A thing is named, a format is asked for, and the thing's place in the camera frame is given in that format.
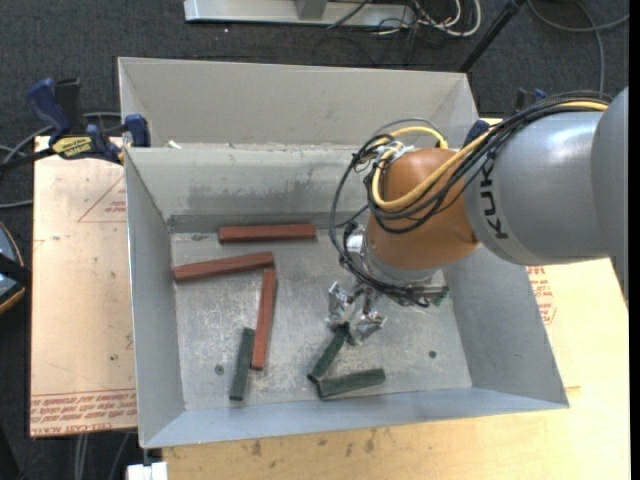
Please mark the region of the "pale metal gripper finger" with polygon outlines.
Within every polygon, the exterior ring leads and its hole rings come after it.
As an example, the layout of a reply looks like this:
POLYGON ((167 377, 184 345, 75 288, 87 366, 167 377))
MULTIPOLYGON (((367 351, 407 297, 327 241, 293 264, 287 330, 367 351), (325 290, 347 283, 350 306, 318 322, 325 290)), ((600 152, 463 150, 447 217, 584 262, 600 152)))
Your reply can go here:
POLYGON ((381 330, 388 318, 378 311, 360 312, 351 321, 351 344, 361 346, 375 332, 381 330))
POLYGON ((326 318, 328 326, 333 331, 351 322, 353 304, 353 292, 334 282, 328 290, 328 316, 326 318))

